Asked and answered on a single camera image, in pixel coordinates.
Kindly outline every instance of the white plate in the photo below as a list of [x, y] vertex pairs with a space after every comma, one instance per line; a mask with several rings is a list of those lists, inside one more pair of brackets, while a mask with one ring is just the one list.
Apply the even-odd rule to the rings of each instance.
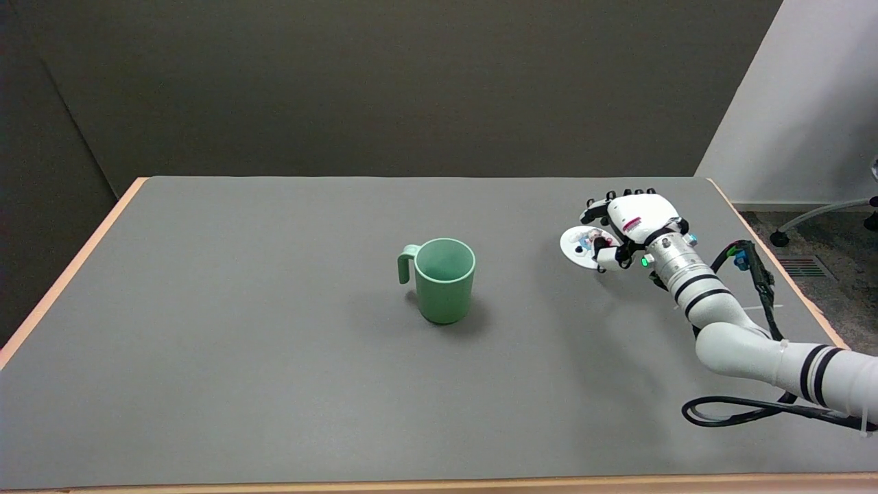
[[[594, 262], [592, 256], [592, 243], [590, 240], [587, 240], [589, 237], [594, 238], [595, 235], [600, 235], [606, 238], [609, 241], [610, 245], [621, 245], [618, 239], [616, 239], [611, 233], [606, 231], [605, 229], [599, 229], [596, 227], [590, 227], [587, 225], [581, 225], [578, 227], [573, 227], [568, 229], [561, 236], [561, 251], [567, 256], [568, 259], [576, 263], [577, 265], [581, 265], [587, 269], [597, 269], [598, 263]], [[577, 252], [576, 248], [581, 246], [579, 240], [581, 238], [585, 238], [586, 241], [584, 244], [586, 247], [582, 249], [582, 252]]]

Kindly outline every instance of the wooden table edge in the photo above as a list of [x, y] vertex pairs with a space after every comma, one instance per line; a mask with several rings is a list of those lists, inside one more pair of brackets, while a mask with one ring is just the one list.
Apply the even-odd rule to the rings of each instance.
[[110, 213], [104, 218], [101, 224], [97, 226], [97, 229], [91, 234], [89, 240], [86, 241], [85, 245], [83, 245], [79, 252], [76, 253], [76, 256], [70, 261], [70, 264], [64, 268], [64, 271], [61, 272], [61, 276], [55, 280], [55, 283], [53, 283], [46, 294], [43, 295], [43, 298], [40, 299], [37, 306], [33, 308], [25, 321], [18, 326], [18, 329], [14, 333], [12, 333], [12, 336], [9, 338], [9, 341], [6, 342], [6, 345], [4, 345], [3, 348], [0, 348], [0, 371], [3, 371], [6, 364], [8, 364], [9, 360], [12, 358], [12, 355], [15, 354], [16, 350], [18, 350], [18, 348], [25, 342], [25, 339], [30, 336], [33, 328], [40, 323], [40, 319], [42, 319], [48, 312], [49, 308], [52, 307], [52, 304], [58, 300], [58, 296], [61, 295], [61, 292], [64, 291], [64, 288], [67, 287], [67, 284], [73, 279], [76, 272], [79, 271], [79, 268], [85, 263], [85, 259], [87, 259], [89, 255], [91, 255], [91, 252], [95, 250], [97, 244], [100, 243], [102, 238], [104, 238], [104, 235], [106, 235], [112, 224], [117, 218], [119, 218], [119, 215], [122, 214], [122, 211], [125, 210], [128, 203], [131, 202], [131, 199], [146, 181], [147, 178], [136, 178], [134, 180], [131, 186], [128, 187], [128, 190], [125, 191], [116, 205], [110, 210]]
[[614, 494], [736, 493], [759, 490], [784, 492], [876, 491], [878, 473], [841, 474], [728, 474], [706, 476], [591, 476], [470, 481], [366, 483], [234, 483], [212, 485], [138, 485], [45, 490], [7, 490], [15, 494]]
[[[15, 351], [24, 343], [31, 334], [33, 328], [40, 319], [48, 312], [49, 308], [58, 299], [58, 296], [73, 279], [79, 268], [85, 263], [88, 256], [104, 238], [112, 224], [122, 214], [122, 211], [131, 202], [134, 195], [140, 190], [148, 178], [137, 178], [128, 187], [125, 194], [119, 198], [119, 202], [104, 218], [95, 232], [85, 245], [70, 261], [64, 272], [49, 288], [31, 314], [18, 327], [9, 342], [0, 348], [0, 371], [12, 358]], [[848, 348], [838, 333], [826, 320], [817, 306], [802, 294], [802, 291], [790, 278], [781, 266], [774, 254], [759, 240], [756, 232], [747, 224], [743, 216], [735, 209], [729, 198], [723, 193], [719, 185], [710, 178], [707, 180], [716, 188], [725, 202], [729, 205], [741, 223], [747, 228], [755, 241], [766, 252], [769, 259], [774, 263], [778, 272], [793, 288], [794, 292], [804, 302], [808, 311], [817, 319], [820, 326], [832, 342], [840, 347]], [[852, 472], [834, 474], [735, 474], [735, 475], [706, 475], [706, 476], [592, 476], [592, 477], [564, 477], [564, 478], [539, 478], [539, 479], [504, 479], [482, 481], [426, 481], [426, 482], [375, 482], [375, 483], [238, 483], [216, 485], [144, 485], [126, 487], [88, 487], [88, 488], [65, 488], [44, 490], [7, 490], [6, 492], [24, 493], [65, 493], [65, 494], [121, 494], [132, 492], [135, 494], [281, 494], [285, 492], [303, 494], [309, 492], [399, 492], [409, 491], [418, 494], [430, 494], [447, 490], [475, 491], [518, 491], [528, 492], [539, 489], [541, 494], [568, 494], [568, 493], [591, 493], [611, 490], [621, 493], [646, 493], [646, 492], [743, 492], [753, 489], [796, 489], [800, 492], [834, 489], [834, 490], [878, 490], [878, 472]]]
[[746, 228], [747, 231], [750, 232], [750, 235], [753, 237], [753, 239], [756, 241], [756, 243], [758, 243], [759, 246], [762, 247], [762, 250], [765, 251], [768, 258], [774, 264], [774, 267], [777, 268], [777, 272], [779, 272], [781, 274], [781, 276], [783, 276], [783, 279], [785, 279], [787, 281], [787, 283], [789, 283], [789, 285], [793, 288], [793, 291], [795, 292], [795, 294], [798, 295], [800, 299], [802, 299], [802, 302], [804, 302], [805, 307], [808, 309], [808, 311], [811, 313], [811, 315], [814, 316], [814, 318], [820, 324], [820, 327], [822, 327], [823, 330], [826, 332], [826, 336], [829, 337], [829, 339], [832, 341], [832, 343], [835, 346], [837, 346], [839, 348], [844, 348], [846, 350], [850, 350], [851, 347], [848, 346], [845, 343], [845, 340], [843, 340], [841, 338], [841, 336], [839, 336], [838, 333], [835, 331], [835, 329], [832, 328], [832, 325], [829, 324], [829, 321], [824, 316], [823, 311], [820, 310], [820, 308], [813, 301], [811, 301], [808, 297], [806, 297], [802, 293], [802, 290], [799, 289], [799, 286], [796, 285], [795, 281], [793, 281], [793, 278], [789, 276], [789, 273], [787, 272], [787, 270], [783, 269], [783, 266], [781, 265], [781, 261], [777, 260], [777, 257], [774, 255], [773, 252], [771, 252], [771, 249], [769, 249], [768, 246], [765, 245], [764, 242], [762, 242], [762, 240], [759, 238], [759, 236], [756, 235], [756, 231], [753, 230], [753, 228], [750, 226], [750, 223], [748, 223], [747, 220], [744, 219], [744, 216], [742, 216], [738, 212], [738, 210], [734, 207], [734, 205], [731, 204], [731, 201], [729, 200], [728, 197], [726, 197], [725, 193], [723, 192], [723, 189], [719, 188], [719, 185], [717, 185], [716, 182], [713, 181], [713, 179], [707, 178], [707, 181], [710, 182], [711, 184], [713, 184], [713, 186], [716, 188], [716, 191], [719, 192], [719, 194], [721, 196], [723, 196], [723, 199], [725, 200], [725, 202], [729, 205], [729, 207], [731, 207], [731, 210], [735, 212], [735, 214], [738, 216], [738, 219], [744, 224], [744, 228]]

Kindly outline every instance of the cable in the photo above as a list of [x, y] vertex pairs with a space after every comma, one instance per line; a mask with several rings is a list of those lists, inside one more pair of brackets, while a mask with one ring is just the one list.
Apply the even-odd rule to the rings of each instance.
[[[828, 422], [830, 424], [840, 425], [857, 431], [860, 430], [862, 426], [862, 419], [859, 417], [844, 416], [833, 410], [793, 405], [791, 404], [792, 402], [782, 401], [787, 395], [789, 395], [789, 393], [782, 396], [781, 400], [778, 400], [778, 403], [763, 402], [747, 398], [736, 398], [734, 396], [704, 396], [686, 402], [681, 411], [686, 420], [701, 427], [728, 427], [729, 425], [745, 424], [747, 422], [752, 422], [753, 420], [771, 417], [772, 415], [777, 415], [779, 413], [791, 413], [793, 415], [798, 415], [799, 417], [814, 418], [821, 422]], [[727, 403], [750, 406], [757, 408], [758, 410], [738, 413], [737, 415], [732, 415], [727, 418], [714, 419], [695, 409], [695, 407], [699, 405], [708, 403]], [[878, 431], [878, 425], [867, 423], [866, 431]]]
[[[750, 242], [749, 240], [738, 240], [730, 243], [716, 257], [716, 260], [710, 265], [710, 269], [713, 270], [713, 272], [717, 272], [719, 268], [725, 264], [725, 261], [728, 258], [736, 256], [739, 251], [744, 252], [745, 262], [749, 264], [748, 269], [753, 280], [753, 287], [756, 288], [756, 291], [759, 293], [759, 303], [762, 305], [762, 310], [765, 312], [771, 337], [774, 341], [781, 341], [783, 340], [783, 335], [781, 334], [781, 330], [778, 329], [777, 323], [774, 321], [774, 276], [765, 268], [765, 265], [762, 264], [762, 259], [759, 257], [759, 253], [756, 251], [753, 242]], [[701, 329], [693, 325], [692, 331], [695, 334], [695, 337], [698, 338], [698, 333]], [[789, 392], [784, 393], [783, 396], [778, 398], [777, 402], [774, 403], [761, 400], [751, 400], [748, 398], [738, 398], [735, 396], [703, 396], [684, 403], [680, 411], [686, 420], [700, 427], [729, 427], [732, 425], [746, 424], [747, 422], [772, 417], [781, 413], [791, 413], [793, 415], [798, 415], [799, 417], [814, 418], [815, 420], [820, 420], [822, 422], [828, 422], [830, 424], [840, 425], [858, 431], [862, 430], [864, 425], [862, 418], [845, 416], [833, 410], [793, 405], [792, 403], [795, 402], [796, 398], [796, 395]], [[727, 403], [749, 406], [756, 410], [736, 413], [724, 417], [710, 416], [709, 414], [698, 411], [697, 408], [699, 406], [709, 403]], [[876, 430], [878, 430], [878, 425], [866, 423], [867, 432], [873, 432]]]

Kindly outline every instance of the mug rim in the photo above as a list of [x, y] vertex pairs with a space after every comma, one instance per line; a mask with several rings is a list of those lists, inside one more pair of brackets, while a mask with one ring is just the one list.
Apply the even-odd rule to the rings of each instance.
[[[463, 245], [464, 247], [466, 247], [466, 249], [470, 252], [470, 257], [472, 257], [472, 263], [471, 263], [471, 265], [470, 265], [470, 269], [469, 269], [469, 271], [467, 271], [466, 274], [464, 274], [463, 276], [461, 276], [461, 277], [459, 277], [459, 278], [455, 278], [455, 279], [453, 279], [453, 280], [437, 280], [436, 278], [431, 278], [431, 277], [427, 276], [426, 274], [424, 274], [423, 271], [421, 271], [421, 267], [418, 266], [418, 254], [420, 254], [420, 253], [421, 253], [421, 250], [422, 250], [424, 247], [426, 247], [428, 244], [433, 243], [433, 242], [439, 242], [440, 240], [451, 240], [451, 242], [459, 243], [459, 244]], [[460, 240], [457, 240], [456, 238], [450, 238], [450, 237], [447, 237], [447, 236], [442, 236], [442, 237], [439, 237], [439, 238], [434, 238], [433, 240], [427, 240], [427, 242], [423, 243], [423, 244], [421, 245], [421, 247], [418, 249], [417, 254], [414, 255], [414, 269], [415, 269], [415, 271], [417, 271], [418, 274], [420, 274], [420, 276], [422, 276], [425, 280], [430, 281], [430, 282], [432, 282], [432, 283], [440, 283], [440, 284], [444, 284], [444, 285], [449, 285], [449, 284], [451, 284], [451, 283], [457, 283], [457, 282], [460, 281], [460, 280], [466, 280], [467, 278], [469, 278], [469, 277], [472, 275], [472, 272], [476, 270], [476, 253], [472, 251], [472, 248], [471, 248], [469, 245], [467, 245], [466, 243], [461, 242]]]

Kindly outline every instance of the robotic arm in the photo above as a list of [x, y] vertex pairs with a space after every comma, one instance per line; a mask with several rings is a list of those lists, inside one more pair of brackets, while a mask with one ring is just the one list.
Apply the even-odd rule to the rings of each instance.
[[[601, 271], [627, 269], [642, 251], [640, 262], [653, 268], [653, 282], [668, 291], [692, 323], [695, 352], [711, 371], [763, 381], [835, 411], [792, 407], [800, 415], [834, 415], [836, 423], [847, 420], [851, 426], [853, 421], [863, 432], [876, 428], [868, 420], [878, 419], [878, 358], [829, 345], [791, 343], [756, 324], [695, 252], [697, 240], [688, 233], [688, 223], [664, 197], [652, 189], [626, 190], [622, 197], [611, 192], [605, 200], [589, 200], [580, 217], [583, 224], [596, 219], [621, 240], [615, 246], [594, 240], [593, 259]], [[752, 275], [754, 282], [768, 277], [771, 283], [770, 273]]]

